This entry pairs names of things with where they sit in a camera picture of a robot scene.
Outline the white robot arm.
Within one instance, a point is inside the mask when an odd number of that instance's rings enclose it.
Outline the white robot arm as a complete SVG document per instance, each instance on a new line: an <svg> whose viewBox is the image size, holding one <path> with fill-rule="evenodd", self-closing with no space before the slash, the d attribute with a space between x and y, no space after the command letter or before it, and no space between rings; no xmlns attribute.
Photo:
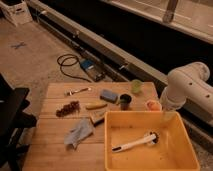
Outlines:
<svg viewBox="0 0 213 171"><path fill-rule="evenodd" d="M210 69L203 62L192 62L172 69L160 97L163 110L178 110L187 100L191 100L213 115L213 87L206 83L209 77Z"/></svg>

